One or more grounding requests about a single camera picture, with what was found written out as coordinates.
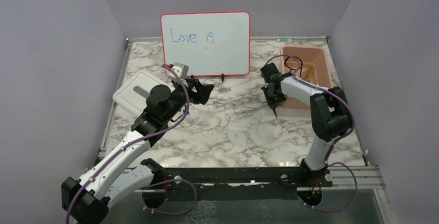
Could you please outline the yellow rubber tubing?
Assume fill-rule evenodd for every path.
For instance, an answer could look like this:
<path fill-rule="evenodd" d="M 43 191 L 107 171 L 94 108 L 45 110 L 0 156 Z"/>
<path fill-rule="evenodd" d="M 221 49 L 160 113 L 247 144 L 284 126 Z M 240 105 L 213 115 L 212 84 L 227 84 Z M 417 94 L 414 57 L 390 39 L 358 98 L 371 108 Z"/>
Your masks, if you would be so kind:
<path fill-rule="evenodd" d="M 313 65 L 310 65 L 302 74 L 301 78 L 309 83 L 313 83 L 315 69 Z"/>

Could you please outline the white plastic bin lid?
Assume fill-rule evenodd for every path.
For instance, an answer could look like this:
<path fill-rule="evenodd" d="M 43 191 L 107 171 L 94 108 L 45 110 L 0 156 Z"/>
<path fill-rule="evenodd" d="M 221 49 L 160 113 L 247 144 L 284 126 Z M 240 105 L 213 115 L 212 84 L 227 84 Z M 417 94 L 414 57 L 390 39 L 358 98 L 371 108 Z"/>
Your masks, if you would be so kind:
<path fill-rule="evenodd" d="M 112 99 L 134 117 L 139 116 L 146 108 L 147 97 L 153 87 L 163 84 L 172 86 L 147 71 L 138 71 L 132 77 L 124 80 L 122 86 L 116 90 Z"/>

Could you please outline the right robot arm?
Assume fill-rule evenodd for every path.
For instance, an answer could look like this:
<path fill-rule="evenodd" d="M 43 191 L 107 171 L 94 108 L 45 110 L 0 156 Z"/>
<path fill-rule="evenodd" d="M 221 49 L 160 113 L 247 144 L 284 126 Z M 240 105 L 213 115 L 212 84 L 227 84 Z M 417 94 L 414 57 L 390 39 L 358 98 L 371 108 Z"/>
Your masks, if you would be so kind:
<path fill-rule="evenodd" d="M 269 108 L 274 111 L 287 97 L 298 99 L 310 108 L 311 124 L 315 133 L 311 148 L 301 161 L 299 181 L 312 186 L 327 168 L 334 145 L 354 128 L 354 120 L 340 87 L 326 88 L 309 83 L 289 72 L 282 74 L 269 63 L 264 65 L 261 88 Z"/>

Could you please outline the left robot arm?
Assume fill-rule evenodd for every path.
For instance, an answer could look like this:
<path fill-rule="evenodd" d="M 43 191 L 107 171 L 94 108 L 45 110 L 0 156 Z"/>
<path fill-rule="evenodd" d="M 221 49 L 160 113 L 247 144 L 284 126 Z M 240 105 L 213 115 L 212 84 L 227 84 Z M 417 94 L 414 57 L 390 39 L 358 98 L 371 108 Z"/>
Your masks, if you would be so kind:
<path fill-rule="evenodd" d="M 101 223 L 109 209 L 135 190 L 149 186 L 156 188 L 163 181 L 163 167 L 147 159 L 137 168 L 125 173 L 127 167 L 149 150 L 163 135 L 176 128 L 188 114 L 172 126 L 169 122 L 191 103 L 206 104 L 214 89 L 213 84 L 202 84 L 197 79 L 173 81 L 174 89 L 158 84 L 152 87 L 146 99 L 146 108 L 136 118 L 123 140 L 78 179 L 68 177 L 61 185 L 62 208 L 70 219 L 78 223 Z"/>

